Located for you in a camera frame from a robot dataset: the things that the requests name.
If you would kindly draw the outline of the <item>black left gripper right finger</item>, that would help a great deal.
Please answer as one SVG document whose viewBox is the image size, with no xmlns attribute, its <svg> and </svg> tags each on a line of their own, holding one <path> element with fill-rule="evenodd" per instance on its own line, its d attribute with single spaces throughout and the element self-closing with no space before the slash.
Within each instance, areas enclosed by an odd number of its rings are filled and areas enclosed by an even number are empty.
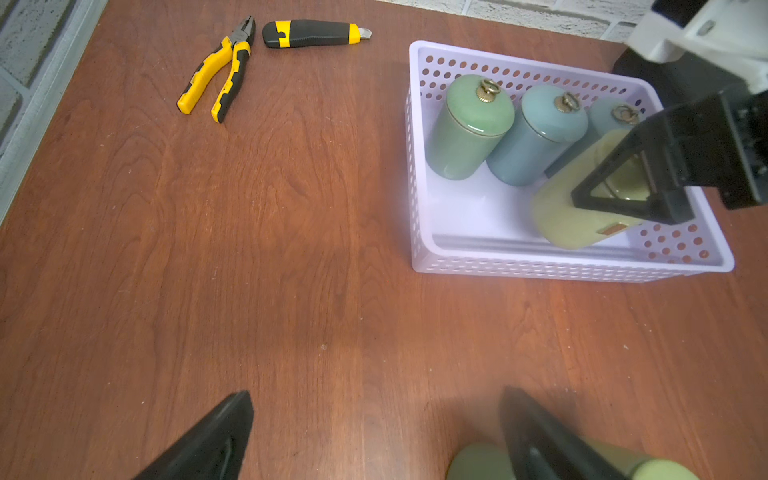
<svg viewBox="0 0 768 480">
<path fill-rule="evenodd" d="M 521 388 L 503 390 L 501 427 L 517 479 L 626 477 Z"/>
</svg>

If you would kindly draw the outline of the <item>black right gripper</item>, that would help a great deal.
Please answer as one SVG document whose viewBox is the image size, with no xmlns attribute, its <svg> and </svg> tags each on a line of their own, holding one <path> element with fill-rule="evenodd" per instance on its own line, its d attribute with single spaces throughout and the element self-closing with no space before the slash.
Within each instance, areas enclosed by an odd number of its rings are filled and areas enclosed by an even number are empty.
<svg viewBox="0 0 768 480">
<path fill-rule="evenodd" d="M 717 189 L 729 210 L 767 203 L 767 94 L 731 85 L 654 114 L 610 148 L 571 192 L 576 208 L 666 225 L 695 218 L 686 186 Z M 638 159 L 643 200 L 602 198 L 593 190 Z"/>
</svg>

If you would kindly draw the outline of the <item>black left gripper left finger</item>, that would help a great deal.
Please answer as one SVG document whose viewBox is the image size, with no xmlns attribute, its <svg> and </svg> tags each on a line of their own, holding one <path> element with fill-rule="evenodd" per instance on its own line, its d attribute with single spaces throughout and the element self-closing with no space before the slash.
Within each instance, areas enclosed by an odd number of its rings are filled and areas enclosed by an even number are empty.
<svg viewBox="0 0 768 480">
<path fill-rule="evenodd" d="M 238 479 L 253 418 L 249 392 L 228 395 L 136 477 Z"/>
</svg>

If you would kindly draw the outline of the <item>yellow-green tea canister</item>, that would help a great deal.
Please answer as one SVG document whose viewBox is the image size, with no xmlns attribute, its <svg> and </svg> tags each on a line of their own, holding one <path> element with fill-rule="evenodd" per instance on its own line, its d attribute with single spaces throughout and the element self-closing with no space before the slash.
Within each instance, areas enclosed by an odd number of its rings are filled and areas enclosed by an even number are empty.
<svg viewBox="0 0 768 480">
<path fill-rule="evenodd" d="M 632 480 L 698 480 L 684 465 L 672 460 L 652 457 L 643 452 L 583 437 L 602 458 Z"/>
<path fill-rule="evenodd" d="M 607 132 L 549 178 L 534 194 L 531 216 L 537 231 L 553 245 L 577 250 L 588 247 L 641 223 L 639 218 L 576 208 L 571 192 L 626 137 L 628 132 Z M 642 161 L 627 160 L 592 194 L 600 198 L 644 201 L 650 194 Z"/>
</svg>

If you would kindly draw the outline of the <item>green tea canister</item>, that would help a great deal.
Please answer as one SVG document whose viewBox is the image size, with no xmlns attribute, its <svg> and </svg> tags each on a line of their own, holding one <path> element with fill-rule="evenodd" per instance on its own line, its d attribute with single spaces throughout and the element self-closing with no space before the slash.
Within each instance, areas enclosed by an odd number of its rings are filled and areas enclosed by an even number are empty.
<svg viewBox="0 0 768 480">
<path fill-rule="evenodd" d="M 426 161 L 439 176 L 465 180 L 472 176 L 511 129 L 515 107 L 493 80 L 480 75 L 458 77 L 425 147 Z"/>
<path fill-rule="evenodd" d="M 489 443 L 472 443 L 451 460 L 446 480 L 515 480 L 508 454 Z"/>
</svg>

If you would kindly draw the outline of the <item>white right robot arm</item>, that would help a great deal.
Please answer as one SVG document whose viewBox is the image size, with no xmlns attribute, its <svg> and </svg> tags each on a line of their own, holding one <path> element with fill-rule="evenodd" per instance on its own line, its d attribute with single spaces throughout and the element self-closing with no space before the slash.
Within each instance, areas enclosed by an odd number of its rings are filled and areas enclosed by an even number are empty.
<svg viewBox="0 0 768 480">
<path fill-rule="evenodd" d="M 639 70 L 675 63 L 667 83 L 679 102 L 649 116 L 571 193 L 575 207 L 667 225 L 693 219 L 686 188 L 713 187 L 729 210 L 767 202 L 767 4 L 657 1 L 627 40 Z M 594 189 L 638 158 L 643 200 Z"/>
</svg>

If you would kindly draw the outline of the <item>blue tea canister back right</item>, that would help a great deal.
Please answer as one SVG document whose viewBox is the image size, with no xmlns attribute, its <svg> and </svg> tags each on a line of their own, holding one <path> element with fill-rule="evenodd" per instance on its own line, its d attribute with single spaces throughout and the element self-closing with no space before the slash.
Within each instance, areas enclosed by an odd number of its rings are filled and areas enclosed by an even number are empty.
<svg viewBox="0 0 768 480">
<path fill-rule="evenodd" d="M 616 129 L 631 130 L 645 119 L 639 109 L 617 98 L 596 100 L 588 110 L 587 118 L 588 128 L 585 135 L 545 170 L 547 178 L 553 177 L 606 133 Z"/>
</svg>

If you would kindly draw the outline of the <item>blue tea canister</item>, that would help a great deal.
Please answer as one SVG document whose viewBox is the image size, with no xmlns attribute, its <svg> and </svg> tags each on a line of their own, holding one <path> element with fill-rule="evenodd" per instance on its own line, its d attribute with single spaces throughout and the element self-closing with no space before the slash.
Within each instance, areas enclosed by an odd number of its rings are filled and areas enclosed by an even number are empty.
<svg viewBox="0 0 768 480">
<path fill-rule="evenodd" d="M 534 86 L 522 96 L 511 129 L 487 165 L 508 185 L 530 185 L 587 129 L 586 110 L 573 93 L 552 85 Z"/>
<path fill-rule="evenodd" d="M 639 109 L 617 98 L 596 100 L 588 110 L 587 118 L 588 128 L 585 135 L 545 170 L 547 178 L 553 177 L 606 133 L 616 129 L 631 130 L 645 119 Z"/>
</svg>

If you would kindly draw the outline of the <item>blue tea canister back middle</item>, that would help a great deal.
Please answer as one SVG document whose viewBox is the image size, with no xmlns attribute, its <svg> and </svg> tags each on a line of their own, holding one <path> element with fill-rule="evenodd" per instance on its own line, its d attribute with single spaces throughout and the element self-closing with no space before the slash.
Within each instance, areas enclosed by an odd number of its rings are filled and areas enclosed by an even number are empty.
<svg viewBox="0 0 768 480">
<path fill-rule="evenodd" d="M 508 185 L 530 185 L 587 129 L 586 110 L 573 93 L 552 85 L 534 86 L 522 96 L 511 129 L 487 165 Z"/>
</svg>

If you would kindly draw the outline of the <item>lavender perforated plastic basket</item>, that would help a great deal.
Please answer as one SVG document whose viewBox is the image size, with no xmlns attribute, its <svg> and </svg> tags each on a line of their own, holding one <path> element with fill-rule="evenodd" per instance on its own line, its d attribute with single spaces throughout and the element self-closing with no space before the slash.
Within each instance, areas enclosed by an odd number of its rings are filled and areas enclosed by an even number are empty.
<svg viewBox="0 0 768 480">
<path fill-rule="evenodd" d="M 409 48 L 406 100 L 413 268 L 421 273 L 643 283 L 727 273 L 735 260 L 698 187 L 687 195 L 691 221 L 645 222 L 581 250 L 553 246 L 536 231 L 528 207 L 534 186 L 514 187 L 481 166 L 465 180 L 445 179 L 427 164 L 425 145 L 454 80 L 477 74 L 498 81 L 514 101 L 553 84 L 584 105 L 619 98 L 652 115 L 662 103 L 647 82 L 621 75 L 504 56 L 429 41 Z"/>
</svg>

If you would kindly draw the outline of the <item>yellow black utility knife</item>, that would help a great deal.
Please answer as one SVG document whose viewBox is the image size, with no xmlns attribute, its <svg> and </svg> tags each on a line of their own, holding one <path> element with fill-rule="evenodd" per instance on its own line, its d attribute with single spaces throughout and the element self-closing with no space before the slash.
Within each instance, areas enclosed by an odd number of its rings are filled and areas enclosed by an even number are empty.
<svg viewBox="0 0 768 480">
<path fill-rule="evenodd" d="M 372 31 L 367 28 L 334 21 L 282 20 L 262 28 L 262 39 L 272 49 L 355 45 L 371 37 Z"/>
</svg>

